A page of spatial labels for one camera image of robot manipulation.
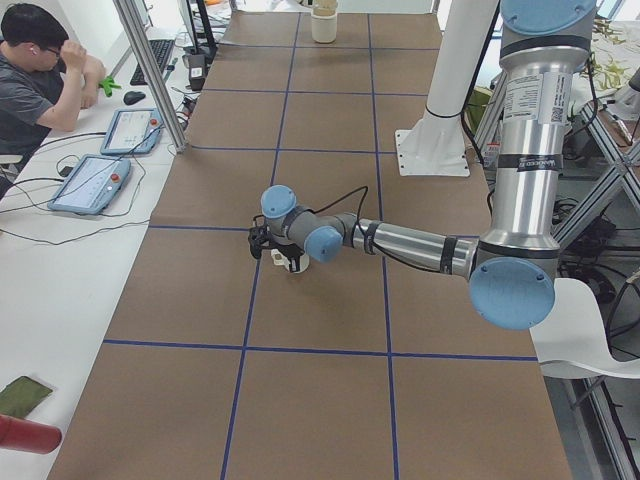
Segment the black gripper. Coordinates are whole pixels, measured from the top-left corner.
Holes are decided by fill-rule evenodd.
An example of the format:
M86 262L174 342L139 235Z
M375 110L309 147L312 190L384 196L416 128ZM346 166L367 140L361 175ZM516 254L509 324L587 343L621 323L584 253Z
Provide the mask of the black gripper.
M305 252L295 243L280 244L275 240L270 242L270 249L276 249L280 254L286 257L287 270L290 273L300 272L300 258Z

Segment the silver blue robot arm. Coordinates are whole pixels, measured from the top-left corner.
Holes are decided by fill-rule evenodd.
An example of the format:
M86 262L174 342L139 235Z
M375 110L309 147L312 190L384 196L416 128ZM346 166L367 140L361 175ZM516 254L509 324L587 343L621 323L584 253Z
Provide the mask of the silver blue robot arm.
M458 275L488 322L525 330L552 310L560 247L551 234L564 126L573 75L589 57L597 8L592 1L456 1L421 120L396 134L405 175L450 175L464 165L458 118L480 52L480 31L503 20L500 65L506 76L493 214L487 232L463 240L362 218L323 216L283 185L261 198L263 222L249 233L254 257L275 249L292 272L309 256L331 261L342 247L380 254L413 268Z

